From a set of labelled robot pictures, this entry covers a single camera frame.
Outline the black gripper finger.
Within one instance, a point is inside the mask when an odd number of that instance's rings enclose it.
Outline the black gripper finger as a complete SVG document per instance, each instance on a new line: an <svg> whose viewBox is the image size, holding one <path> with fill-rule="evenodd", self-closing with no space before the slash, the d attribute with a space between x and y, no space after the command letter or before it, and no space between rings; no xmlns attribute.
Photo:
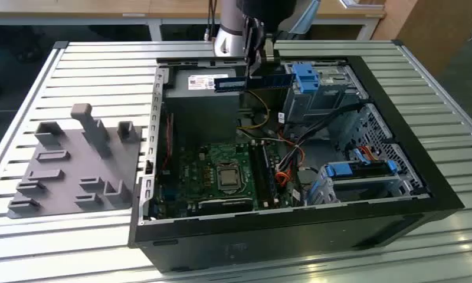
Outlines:
<svg viewBox="0 0 472 283"><path fill-rule="evenodd" d="M244 56L246 62L245 76L260 75L265 63L265 32L264 23L253 18L244 18Z"/></svg>
<svg viewBox="0 0 472 283"><path fill-rule="evenodd" d="M273 43L273 34L265 33L260 48L260 61L262 64L278 63L278 55L276 55Z"/></svg>

